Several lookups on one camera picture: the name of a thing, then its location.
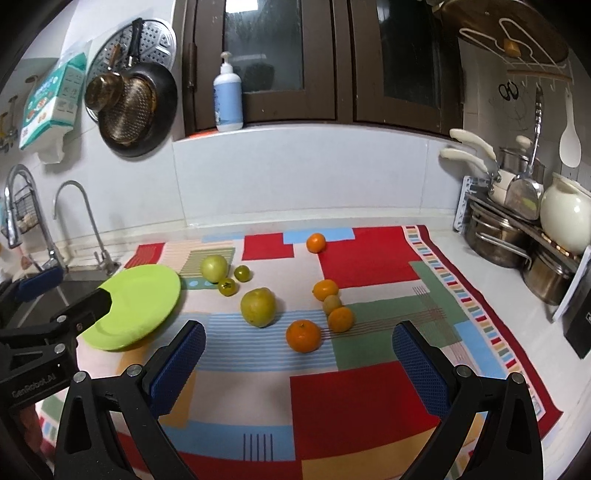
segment glass panel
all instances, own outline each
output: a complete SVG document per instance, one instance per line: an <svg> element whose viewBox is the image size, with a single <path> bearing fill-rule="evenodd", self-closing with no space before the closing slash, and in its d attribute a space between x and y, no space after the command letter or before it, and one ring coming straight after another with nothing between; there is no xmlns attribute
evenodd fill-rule
<svg viewBox="0 0 591 480"><path fill-rule="evenodd" d="M437 108L428 5L377 0L384 62L384 95Z"/></svg>
<svg viewBox="0 0 591 480"><path fill-rule="evenodd" d="M304 87L299 0L226 0L223 49L243 92Z"/></svg>

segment tangerine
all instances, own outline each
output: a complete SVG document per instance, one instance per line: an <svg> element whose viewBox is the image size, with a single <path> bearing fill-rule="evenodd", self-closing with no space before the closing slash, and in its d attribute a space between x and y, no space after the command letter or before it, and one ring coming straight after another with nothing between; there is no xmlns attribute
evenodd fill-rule
<svg viewBox="0 0 591 480"><path fill-rule="evenodd" d="M308 240L306 240L306 248L310 253L320 253L322 252L322 250L324 250L325 247L326 238L324 237L324 235L322 235L322 233L313 233L308 237Z"/></svg>
<svg viewBox="0 0 591 480"><path fill-rule="evenodd" d="M310 353L322 343L322 331L311 320L296 320L285 331L285 340L292 350Z"/></svg>
<svg viewBox="0 0 591 480"><path fill-rule="evenodd" d="M329 329L334 333L343 333L355 324L355 314L347 307L339 307L330 312Z"/></svg>
<svg viewBox="0 0 591 480"><path fill-rule="evenodd" d="M324 301L329 295L336 295L338 292L339 286L334 280L320 280L312 288L312 295L320 301Z"/></svg>

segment kitchen faucet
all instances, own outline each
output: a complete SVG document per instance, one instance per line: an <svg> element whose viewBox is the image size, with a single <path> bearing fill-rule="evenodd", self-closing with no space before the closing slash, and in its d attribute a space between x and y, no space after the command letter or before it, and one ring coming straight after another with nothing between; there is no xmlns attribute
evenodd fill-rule
<svg viewBox="0 0 591 480"><path fill-rule="evenodd" d="M6 186L4 187L4 209L6 211L6 219L4 220L7 237L8 237L8 248L16 248L22 243L21 232L17 225L17 206L15 202L15 191L14 181L17 176L21 176L27 182L27 186L31 190L31 198L33 200L33 207L35 209L35 215L37 215L37 221L41 227L41 233L47 246L47 253L49 260L45 262L41 268L48 270L49 268L60 266L64 271L67 270L64 258L61 256L60 251L57 249L56 244L51 238L49 228L45 222L41 205L37 197L37 186L33 175L25 165L19 163L14 165L13 168L8 172L8 178L6 179Z"/></svg>
<svg viewBox="0 0 591 480"><path fill-rule="evenodd" d="M56 195L53 197L53 207L51 210L52 214L53 214L53 219L54 220L57 219L57 212L56 212L57 197L59 196L62 188L65 187L66 185L74 185L74 187L77 187L78 190L80 190L80 192L82 193L82 196L84 197L84 203L86 204L86 211L88 212L88 217L90 218L90 224L92 225L92 229L95 233L96 240L99 243L101 258L99 258L99 254L95 252L96 261L99 263L99 268L104 270L108 276L113 275L117 271L117 269L119 268L119 264L116 262L113 262L113 260L111 260L111 256L109 255L109 252L105 248L105 244L103 243L103 241L100 238L99 230L96 227L96 223L95 223L95 217L94 217L94 215L92 215L92 210L90 209L90 202L88 201L88 195L86 194L86 190L84 189L84 187L79 182L77 182L75 180L66 180L57 189Z"/></svg>

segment blue gripper pad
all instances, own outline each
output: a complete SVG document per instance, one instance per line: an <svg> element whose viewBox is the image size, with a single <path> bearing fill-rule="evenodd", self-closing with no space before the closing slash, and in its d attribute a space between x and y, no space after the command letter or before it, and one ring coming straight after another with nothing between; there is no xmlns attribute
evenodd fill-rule
<svg viewBox="0 0 591 480"><path fill-rule="evenodd" d="M394 327L392 348L427 411L440 419L445 418L450 409L447 383L400 323Z"/></svg>
<svg viewBox="0 0 591 480"><path fill-rule="evenodd" d="M182 328L169 347L176 347L168 355L168 360L151 381L149 394L152 399L150 412L154 418L167 415L177 401L185 383L195 369L197 362L205 350L205 328L199 322L191 320Z"/></svg>
<svg viewBox="0 0 591 480"><path fill-rule="evenodd" d="M43 295L64 280L64 271L61 267L53 267L38 273L34 277L22 280L15 293L16 301L31 301Z"/></svg>

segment wooden cabinet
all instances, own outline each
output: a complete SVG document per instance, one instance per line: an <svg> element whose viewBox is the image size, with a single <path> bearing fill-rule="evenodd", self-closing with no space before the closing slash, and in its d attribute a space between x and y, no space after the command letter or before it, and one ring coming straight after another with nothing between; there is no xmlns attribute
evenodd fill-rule
<svg viewBox="0 0 591 480"><path fill-rule="evenodd" d="M190 0L184 39L187 134L215 126L220 54L242 78L246 124L329 121L436 134L462 126L455 37L425 2Z"/></svg>

